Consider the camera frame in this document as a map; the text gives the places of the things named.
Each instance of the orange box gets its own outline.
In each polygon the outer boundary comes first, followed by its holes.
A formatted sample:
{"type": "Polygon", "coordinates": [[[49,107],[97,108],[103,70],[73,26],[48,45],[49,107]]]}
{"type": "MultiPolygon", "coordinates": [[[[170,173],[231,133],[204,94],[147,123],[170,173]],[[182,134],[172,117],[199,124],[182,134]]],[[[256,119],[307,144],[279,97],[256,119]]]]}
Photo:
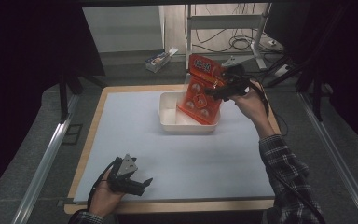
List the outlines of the orange box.
{"type": "Polygon", "coordinates": [[[225,85],[221,78],[225,68],[197,54],[190,55],[188,68],[191,78],[178,108],[200,124],[215,124],[222,100],[215,100],[212,96],[206,95],[204,90],[225,85]]]}

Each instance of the black curtain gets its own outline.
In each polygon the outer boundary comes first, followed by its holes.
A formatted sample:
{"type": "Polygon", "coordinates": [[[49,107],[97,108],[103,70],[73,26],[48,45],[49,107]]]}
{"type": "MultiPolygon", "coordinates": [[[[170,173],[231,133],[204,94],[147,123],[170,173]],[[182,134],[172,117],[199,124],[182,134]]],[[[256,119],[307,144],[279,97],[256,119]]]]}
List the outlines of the black curtain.
{"type": "Polygon", "coordinates": [[[293,63],[303,63],[320,41],[336,6],[334,1],[272,3],[264,32],[283,45],[293,63]]]}
{"type": "Polygon", "coordinates": [[[328,41],[320,72],[333,88],[331,104],[358,134],[358,1],[351,1],[328,41]]]}
{"type": "Polygon", "coordinates": [[[0,176],[59,74],[104,76],[82,8],[0,1],[0,176]]]}

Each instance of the person's right hand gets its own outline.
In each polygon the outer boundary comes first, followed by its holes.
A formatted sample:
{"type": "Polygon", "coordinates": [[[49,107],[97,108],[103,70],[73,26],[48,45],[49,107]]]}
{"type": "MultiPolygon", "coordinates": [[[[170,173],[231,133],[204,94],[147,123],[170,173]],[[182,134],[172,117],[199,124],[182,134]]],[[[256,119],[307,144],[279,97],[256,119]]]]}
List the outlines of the person's right hand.
{"type": "MultiPolygon", "coordinates": [[[[260,84],[252,81],[260,90],[260,84]]],[[[268,119],[264,104],[258,96],[257,92],[252,88],[249,88],[248,93],[243,96],[233,95],[228,97],[235,102],[235,105],[240,109],[251,121],[257,121],[260,119],[268,119]]]]}
{"type": "MultiPolygon", "coordinates": [[[[253,83],[261,89],[260,84],[257,82],[253,83]]],[[[254,123],[260,139],[275,134],[269,123],[269,117],[266,114],[264,104],[255,90],[249,88],[248,93],[243,96],[233,95],[228,98],[233,100],[242,114],[254,123]]]]}

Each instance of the person's left hand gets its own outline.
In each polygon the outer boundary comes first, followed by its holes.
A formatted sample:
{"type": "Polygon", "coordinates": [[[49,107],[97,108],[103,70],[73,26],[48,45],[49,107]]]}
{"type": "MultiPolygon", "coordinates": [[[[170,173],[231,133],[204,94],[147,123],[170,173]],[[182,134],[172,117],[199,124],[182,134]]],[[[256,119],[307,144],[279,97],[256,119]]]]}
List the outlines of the person's left hand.
{"type": "Polygon", "coordinates": [[[106,179],[109,176],[110,171],[111,170],[108,170],[103,175],[103,181],[100,182],[95,190],[89,207],[89,212],[99,217],[106,217],[113,213],[118,203],[121,201],[121,198],[125,195],[123,192],[113,192],[109,188],[106,179]]]}

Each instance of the white board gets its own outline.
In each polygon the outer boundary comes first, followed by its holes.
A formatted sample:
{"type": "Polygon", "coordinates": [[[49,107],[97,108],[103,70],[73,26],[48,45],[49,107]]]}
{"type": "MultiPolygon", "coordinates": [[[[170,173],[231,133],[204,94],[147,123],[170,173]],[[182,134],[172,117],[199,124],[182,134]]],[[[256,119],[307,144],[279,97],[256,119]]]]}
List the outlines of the white board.
{"type": "Polygon", "coordinates": [[[142,197],[123,201],[225,200],[272,197],[260,159],[258,135],[232,101],[221,106],[213,133],[165,132],[158,117],[162,91],[109,93],[74,202],[86,202],[90,188],[116,157],[136,157],[132,180],[153,177],[142,197]]]}

